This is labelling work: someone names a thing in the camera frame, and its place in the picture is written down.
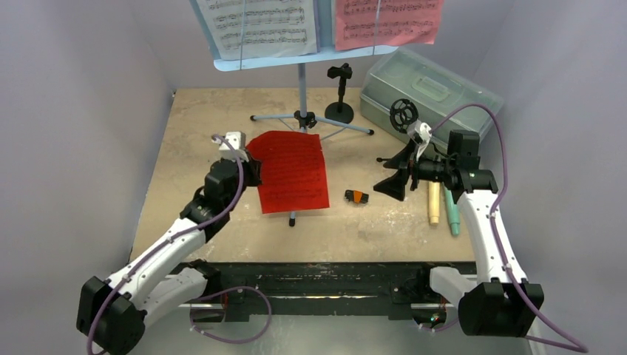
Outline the cream yellow microphone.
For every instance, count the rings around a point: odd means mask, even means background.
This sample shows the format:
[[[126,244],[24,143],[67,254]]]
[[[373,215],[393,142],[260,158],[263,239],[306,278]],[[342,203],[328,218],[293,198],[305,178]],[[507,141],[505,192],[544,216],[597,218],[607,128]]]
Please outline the cream yellow microphone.
[[[440,183],[428,183],[428,217],[431,226],[437,226],[440,220]]]

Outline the mint green microphone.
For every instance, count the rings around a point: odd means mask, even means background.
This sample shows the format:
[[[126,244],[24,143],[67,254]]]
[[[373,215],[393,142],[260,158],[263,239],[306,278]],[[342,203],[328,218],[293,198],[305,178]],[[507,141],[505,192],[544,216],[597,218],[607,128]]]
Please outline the mint green microphone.
[[[447,220],[450,226],[451,234],[452,236],[458,236],[461,230],[458,207],[453,200],[452,192],[447,188],[444,188],[444,200],[446,203]]]

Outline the red sheet music page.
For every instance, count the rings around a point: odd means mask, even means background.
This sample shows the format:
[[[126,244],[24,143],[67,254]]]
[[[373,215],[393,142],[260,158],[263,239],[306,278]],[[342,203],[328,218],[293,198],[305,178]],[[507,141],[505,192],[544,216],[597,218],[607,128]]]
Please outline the red sheet music page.
[[[247,149],[261,162],[262,183],[257,191],[263,214],[330,207],[318,135],[268,131],[252,139]]]

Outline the black tripod shock-mount stand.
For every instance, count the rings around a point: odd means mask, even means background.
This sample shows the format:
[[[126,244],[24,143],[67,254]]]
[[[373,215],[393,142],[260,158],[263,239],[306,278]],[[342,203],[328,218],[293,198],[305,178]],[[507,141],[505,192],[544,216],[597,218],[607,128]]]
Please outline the black tripod shock-mount stand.
[[[418,119],[419,114],[416,105],[406,98],[400,98],[393,102],[390,108],[390,123],[392,127],[399,133],[405,134],[408,138],[408,142],[413,142],[407,135],[408,126]],[[384,163],[388,158],[377,158],[376,161]]]

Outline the black round-base mic stand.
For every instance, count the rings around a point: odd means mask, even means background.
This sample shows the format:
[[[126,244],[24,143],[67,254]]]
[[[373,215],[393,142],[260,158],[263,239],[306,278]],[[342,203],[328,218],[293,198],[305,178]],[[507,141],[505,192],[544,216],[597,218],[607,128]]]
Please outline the black round-base mic stand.
[[[353,70],[349,63],[344,63],[340,67],[330,67],[327,71],[327,77],[331,79],[338,78],[338,99],[329,104],[325,109],[325,118],[337,121],[343,124],[349,124],[354,118],[354,111],[350,104],[345,103],[344,96],[346,92],[347,80],[351,79]]]

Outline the blue music stand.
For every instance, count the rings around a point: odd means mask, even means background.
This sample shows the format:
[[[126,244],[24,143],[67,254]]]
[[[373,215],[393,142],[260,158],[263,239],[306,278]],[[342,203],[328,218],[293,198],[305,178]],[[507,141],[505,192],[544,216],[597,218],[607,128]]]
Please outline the blue music stand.
[[[288,118],[294,118],[299,123],[300,132],[306,133],[310,128],[317,123],[330,124],[338,127],[340,131],[345,129],[353,130],[356,132],[363,132],[368,135],[373,135],[373,129],[367,129],[364,127],[354,126],[353,124],[343,124],[337,121],[332,121],[327,118],[318,116],[314,112],[308,109],[307,99],[307,83],[305,68],[308,63],[329,61],[334,59],[349,59],[359,58],[375,55],[384,55],[396,50],[396,47],[379,45],[372,47],[362,47],[352,50],[336,50],[335,49],[335,10],[334,5],[336,1],[318,1],[319,5],[319,24],[322,35],[321,50],[319,53],[283,57],[283,58],[250,58],[240,59],[236,61],[227,61],[219,57],[215,45],[211,41],[209,30],[204,24],[204,20],[200,17],[200,11],[196,4],[197,1],[191,1],[190,5],[197,17],[197,20],[203,30],[204,36],[209,44],[209,50],[213,56],[214,66],[221,72],[234,72],[241,70],[252,70],[266,67],[279,67],[295,64],[298,69],[298,87],[299,87],[299,106],[293,113],[281,114],[281,115],[269,115],[268,119],[278,120],[284,122]]]

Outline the pink sheet music page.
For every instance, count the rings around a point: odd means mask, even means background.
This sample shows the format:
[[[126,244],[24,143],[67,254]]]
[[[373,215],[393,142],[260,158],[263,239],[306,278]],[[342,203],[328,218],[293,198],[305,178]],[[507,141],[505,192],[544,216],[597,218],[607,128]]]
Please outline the pink sheet music page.
[[[336,1],[335,49],[433,44],[443,1]]]

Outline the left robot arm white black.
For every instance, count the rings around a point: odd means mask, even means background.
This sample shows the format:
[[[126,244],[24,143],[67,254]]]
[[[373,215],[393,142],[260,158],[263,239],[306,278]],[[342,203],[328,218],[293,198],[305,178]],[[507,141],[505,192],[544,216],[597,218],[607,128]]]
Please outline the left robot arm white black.
[[[127,354],[148,327],[180,304],[218,298],[217,271],[201,262],[173,271],[227,224],[247,187],[261,184],[262,164],[241,153],[211,165],[179,218],[144,253],[104,280],[91,277],[83,284],[76,327],[88,338],[88,354],[94,344],[109,354]]]

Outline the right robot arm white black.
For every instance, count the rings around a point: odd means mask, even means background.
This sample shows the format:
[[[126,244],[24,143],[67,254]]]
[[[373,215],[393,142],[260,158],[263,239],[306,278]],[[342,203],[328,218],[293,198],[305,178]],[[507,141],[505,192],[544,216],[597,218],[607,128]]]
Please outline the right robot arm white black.
[[[461,330],[469,336],[524,337],[534,322],[534,308],[544,301],[541,285],[530,283],[506,238],[492,171],[481,169],[479,135],[453,130],[443,159],[423,156],[429,129],[403,129],[409,138],[403,150],[383,159],[395,173],[373,188],[397,200],[418,182],[442,183],[464,217],[475,255],[476,280],[453,267],[438,266],[415,281],[417,295],[432,301],[441,295],[457,311]]]

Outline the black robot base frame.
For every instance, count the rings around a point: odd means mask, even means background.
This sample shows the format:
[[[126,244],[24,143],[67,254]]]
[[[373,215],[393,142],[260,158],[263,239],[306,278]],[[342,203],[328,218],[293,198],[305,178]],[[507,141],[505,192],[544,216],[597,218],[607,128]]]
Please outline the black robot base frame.
[[[225,296],[193,299],[199,322],[247,322],[253,315],[379,316],[438,324],[452,304],[429,286],[434,262],[244,263],[202,260]]]

